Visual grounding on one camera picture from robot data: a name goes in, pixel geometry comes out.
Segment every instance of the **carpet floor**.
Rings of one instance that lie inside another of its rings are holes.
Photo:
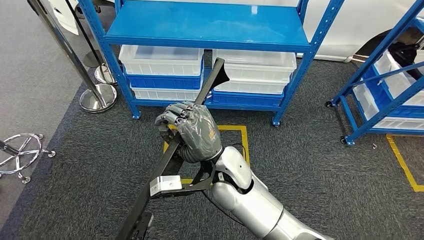
[[[351,63],[314,61],[280,127],[271,126],[270,112],[211,113],[218,125],[247,127],[252,170],[310,227],[343,240],[422,239],[424,194],[413,192],[386,136],[342,145],[339,137],[351,130],[346,118],[340,108],[324,106],[355,70]],[[78,106],[83,89],[50,141],[56,157],[39,161],[1,239],[110,239],[149,178],[163,152],[153,126],[163,108],[142,107],[141,119],[133,120],[120,97],[112,109],[88,114]],[[226,145],[241,141],[239,132],[222,137]],[[401,151],[422,164],[423,140],[410,139],[399,142]],[[187,165],[184,175],[192,172]],[[148,210],[157,239],[255,239],[201,194],[153,200]]]

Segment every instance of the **gray robotic hand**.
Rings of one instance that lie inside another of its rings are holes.
[[[204,105],[189,101],[171,104],[154,124],[161,126],[161,131],[168,132],[168,124],[178,129],[185,142],[178,154],[188,163],[210,160],[223,149],[217,124]]]

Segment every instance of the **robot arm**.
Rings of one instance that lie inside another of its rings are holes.
[[[204,105],[183,102],[168,106],[156,118],[155,125],[168,133],[168,124],[176,126],[185,143],[178,150],[178,155],[188,163],[214,166],[209,167],[213,199],[236,216],[256,237],[264,240],[331,239],[285,210],[236,148],[227,146],[223,149],[215,121]],[[155,180],[151,185],[155,187],[157,184]]]
[[[224,149],[216,162],[213,199],[264,240],[331,240],[291,215],[251,171],[240,152]]]

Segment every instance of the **chrome stool base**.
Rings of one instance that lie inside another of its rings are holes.
[[[11,136],[4,141],[0,140],[0,151],[6,152],[10,155],[10,157],[8,157],[6,160],[0,162],[0,178],[3,174],[17,174],[17,177],[22,180],[23,184],[29,183],[31,181],[31,178],[29,176],[23,176],[21,171],[31,165],[35,160],[37,160],[41,153],[47,153],[47,156],[49,158],[53,158],[56,155],[55,151],[48,151],[43,149],[43,144],[41,143],[41,139],[43,139],[43,137],[44,136],[42,134],[21,133],[18,135]],[[19,148],[14,148],[8,144],[8,142],[19,138],[26,138],[26,140]],[[37,147],[34,150],[26,150],[25,148],[31,140],[36,141]],[[33,155],[33,157],[27,164],[21,166],[21,157],[25,155]],[[15,162],[14,170],[1,170],[1,167],[5,166],[7,163],[13,160]]]

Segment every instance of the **black metal rod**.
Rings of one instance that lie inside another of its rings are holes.
[[[99,91],[96,88],[96,85],[91,80],[89,74],[87,73],[84,65],[81,63],[75,51],[72,49],[68,40],[65,38],[64,34],[60,30],[58,24],[55,20],[50,16],[49,12],[45,9],[44,5],[40,0],[27,0],[32,10],[37,14],[37,16],[41,19],[41,22],[47,27],[48,31],[51,33],[51,36],[56,40],[57,44],[63,50],[63,52],[69,57],[76,71],[84,80],[88,89],[92,91],[94,97],[97,102],[103,106],[106,105],[105,100],[100,95]]]
[[[84,30],[83,25],[81,24],[80,19],[78,18],[77,14],[75,13],[74,9],[72,8],[72,5],[69,2],[69,0],[65,0],[65,1],[66,1],[66,4],[67,4],[70,12],[72,13],[73,18],[75,19],[76,24],[78,25],[79,29],[81,30],[81,33],[82,33],[82,35],[85,38],[85,41],[87,42],[88,46],[90,47],[90,49],[91,49],[91,51],[92,51],[92,53],[93,53],[93,55],[94,55],[94,57],[95,57],[98,65],[101,66],[102,65],[102,62],[100,61],[100,57],[97,55],[96,50],[94,49],[93,44],[92,44],[92,42],[89,39],[89,36],[87,35],[86,31]]]
[[[206,96],[208,95],[211,88],[216,85],[215,81],[226,82],[228,80],[229,79],[224,71],[224,60],[221,58],[217,58],[212,71],[210,72],[205,83],[203,84],[200,93],[198,94],[194,103],[200,105],[205,101]],[[145,211],[147,205],[149,204],[151,198],[150,182],[155,178],[162,176],[164,173],[168,176],[171,176],[177,175],[180,171],[180,168],[183,164],[183,160],[180,157],[176,157],[176,152],[181,143],[183,143],[183,140],[181,139],[180,133],[177,132],[175,137],[169,143],[169,146],[163,154],[162,158],[157,163],[153,174],[149,178],[148,182],[144,185],[142,192],[135,201],[134,207],[128,213],[128,216],[126,217],[118,236],[116,236],[117,240],[130,239],[133,235],[133,231],[140,223],[142,214]]]

